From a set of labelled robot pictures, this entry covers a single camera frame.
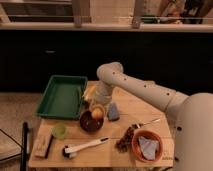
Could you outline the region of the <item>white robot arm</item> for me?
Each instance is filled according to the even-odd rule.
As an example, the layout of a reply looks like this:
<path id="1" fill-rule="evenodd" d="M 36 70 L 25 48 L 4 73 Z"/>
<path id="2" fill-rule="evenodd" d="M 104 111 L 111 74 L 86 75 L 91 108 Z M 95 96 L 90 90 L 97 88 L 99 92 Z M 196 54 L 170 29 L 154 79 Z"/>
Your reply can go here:
<path id="1" fill-rule="evenodd" d="M 186 95 L 124 74 L 121 63 L 102 64 L 93 99 L 106 105 L 115 87 L 164 112 L 175 122 L 174 171 L 213 171 L 213 93 Z"/>

